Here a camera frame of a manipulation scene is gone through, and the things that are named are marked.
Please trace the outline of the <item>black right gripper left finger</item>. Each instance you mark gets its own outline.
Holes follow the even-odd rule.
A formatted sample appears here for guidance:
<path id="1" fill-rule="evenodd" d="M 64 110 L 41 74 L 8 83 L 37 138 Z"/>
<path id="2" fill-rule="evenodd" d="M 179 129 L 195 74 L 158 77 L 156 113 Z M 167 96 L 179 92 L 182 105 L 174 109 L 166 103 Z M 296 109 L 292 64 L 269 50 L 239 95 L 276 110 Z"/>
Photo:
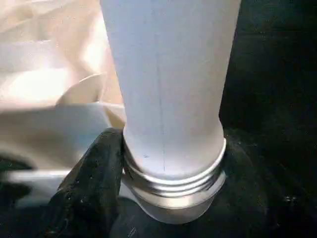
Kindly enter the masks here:
<path id="1" fill-rule="evenodd" d="M 45 210 L 43 238 L 107 238 L 118 216 L 123 132 L 108 128 L 91 144 Z"/>

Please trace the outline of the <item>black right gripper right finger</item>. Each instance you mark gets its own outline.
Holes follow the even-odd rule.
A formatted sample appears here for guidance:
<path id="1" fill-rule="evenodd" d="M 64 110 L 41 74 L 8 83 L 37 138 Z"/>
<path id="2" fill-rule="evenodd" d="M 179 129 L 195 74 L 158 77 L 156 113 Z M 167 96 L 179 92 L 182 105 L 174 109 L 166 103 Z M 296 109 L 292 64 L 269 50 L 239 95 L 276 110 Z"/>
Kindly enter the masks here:
<path id="1" fill-rule="evenodd" d="M 257 147 L 227 139 L 221 195 L 221 238 L 315 238 L 313 200 L 279 166 L 270 165 Z"/>

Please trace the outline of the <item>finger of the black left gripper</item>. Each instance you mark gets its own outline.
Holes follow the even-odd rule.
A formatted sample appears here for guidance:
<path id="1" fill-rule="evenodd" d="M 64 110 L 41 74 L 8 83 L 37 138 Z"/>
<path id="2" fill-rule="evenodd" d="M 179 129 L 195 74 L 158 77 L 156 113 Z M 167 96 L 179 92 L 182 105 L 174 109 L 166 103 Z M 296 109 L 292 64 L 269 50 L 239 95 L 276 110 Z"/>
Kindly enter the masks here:
<path id="1" fill-rule="evenodd" d="M 22 157 L 1 152 L 0 153 L 0 172 L 17 170 L 31 170 L 33 167 L 24 161 L 21 161 Z"/>

